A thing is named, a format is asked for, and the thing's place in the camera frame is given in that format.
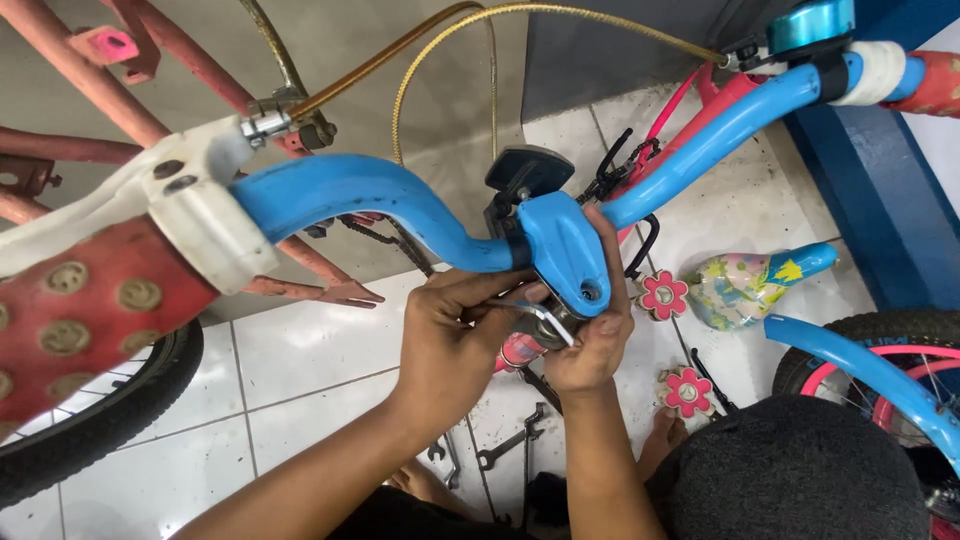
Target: spoke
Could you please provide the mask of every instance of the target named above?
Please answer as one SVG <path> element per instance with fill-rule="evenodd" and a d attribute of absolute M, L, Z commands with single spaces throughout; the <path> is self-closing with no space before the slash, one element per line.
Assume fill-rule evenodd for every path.
<path fill-rule="evenodd" d="M 944 400 L 940 397 L 940 388 L 937 387 L 937 376 L 933 375 L 933 372 L 930 371 L 930 362 L 926 361 L 926 355 L 921 353 L 920 358 L 924 359 L 924 366 L 926 366 L 926 372 L 930 375 L 930 384 L 933 384 L 933 392 L 937 395 L 937 403 L 940 405 L 944 404 Z"/>
<path fill-rule="evenodd" d="M 849 373 L 847 373 L 847 372 L 844 371 L 844 370 L 840 370 L 840 371 L 843 371 L 843 374 L 846 375 L 846 376 L 847 376 L 847 379 L 850 380 L 850 384 L 852 384 L 853 387 L 856 388 L 856 392 L 857 392 L 858 394 L 860 394 L 860 397 L 861 397 L 861 398 L 863 398 L 863 404 L 866 405 L 866 406 L 868 406 L 868 407 L 870 408 L 870 417 L 873 418 L 873 417 L 874 417 L 874 404 L 870 403 L 870 400 L 867 399 L 867 396 L 863 393 L 863 390 L 860 390 L 860 385 L 856 383 L 856 380 L 853 380 L 853 377 L 851 377 Z"/>
<path fill-rule="evenodd" d="M 823 384 L 822 382 L 819 384 L 819 386 L 823 386 L 824 389 L 827 390 L 827 392 L 832 392 L 832 393 L 836 394 L 837 397 L 839 397 L 841 400 L 849 403 L 850 405 L 855 406 L 856 408 L 862 410 L 863 412 L 865 412 L 865 413 L 867 413 L 868 415 L 870 415 L 871 418 L 873 418 L 873 414 L 872 414 L 869 410 L 867 410 L 867 409 L 863 408 L 862 406 L 857 405 L 857 404 L 855 404 L 854 402 L 848 400 L 848 399 L 847 399 L 847 396 L 844 396 L 844 395 L 841 394 L 840 392 L 837 392 L 836 390 L 834 390 L 833 388 L 830 388 L 829 386 Z"/>

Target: blue door frame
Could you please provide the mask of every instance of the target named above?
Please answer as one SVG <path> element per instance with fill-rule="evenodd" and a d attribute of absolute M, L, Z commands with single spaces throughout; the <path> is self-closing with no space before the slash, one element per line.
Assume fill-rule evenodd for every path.
<path fill-rule="evenodd" d="M 960 2 L 859 0 L 856 15 L 856 39 L 913 50 Z M 817 106 L 783 121 L 877 308 L 960 309 L 960 221 L 900 113 Z"/>

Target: black tire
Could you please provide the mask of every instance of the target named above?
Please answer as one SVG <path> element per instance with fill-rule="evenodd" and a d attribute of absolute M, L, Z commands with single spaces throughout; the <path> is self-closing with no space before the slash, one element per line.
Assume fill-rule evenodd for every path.
<path fill-rule="evenodd" d="M 854 315 L 825 325 L 844 337 L 867 347 L 877 345 L 934 345 L 960 349 L 960 311 L 947 309 L 893 309 L 881 313 Z M 913 365 L 900 365 L 901 369 Z M 774 375 L 773 394 L 799 394 L 806 380 L 823 361 L 800 349 L 791 348 L 783 355 Z"/>
<path fill-rule="evenodd" d="M 117 391 L 0 447 L 0 508 L 80 472 L 150 426 L 190 383 L 203 356 L 204 333 L 194 319 L 157 340 L 143 367 Z"/>

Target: bolt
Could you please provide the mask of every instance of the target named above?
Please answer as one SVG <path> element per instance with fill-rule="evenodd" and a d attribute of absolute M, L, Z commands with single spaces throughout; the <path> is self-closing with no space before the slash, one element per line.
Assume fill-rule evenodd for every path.
<path fill-rule="evenodd" d="M 167 184 L 165 187 L 163 187 L 163 195 L 169 197 L 170 195 L 177 193 L 178 191 L 184 189 L 185 187 L 189 187 L 196 183 L 197 183 L 197 177 L 193 176 L 192 174 L 181 176 L 176 180 Z"/>
<path fill-rule="evenodd" d="M 183 161 L 168 160 L 154 167 L 154 178 L 157 180 L 166 180 L 179 173 L 183 168 Z"/>

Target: bicycle wheel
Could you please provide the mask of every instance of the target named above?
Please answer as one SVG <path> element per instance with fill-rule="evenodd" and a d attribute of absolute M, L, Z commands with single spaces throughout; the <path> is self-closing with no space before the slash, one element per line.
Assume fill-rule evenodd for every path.
<path fill-rule="evenodd" d="M 0 441 L 0 508 L 80 472 L 147 428 L 190 383 L 203 355 L 194 319 Z"/>
<path fill-rule="evenodd" d="M 866 346 L 906 372 L 960 415 L 960 311 L 899 309 L 866 313 L 825 328 Z M 960 538 L 960 482 L 947 460 L 908 419 L 863 381 L 822 359 L 790 349 L 780 361 L 774 394 L 804 394 L 859 409 L 861 416 L 897 438 L 924 485 L 935 535 Z"/>

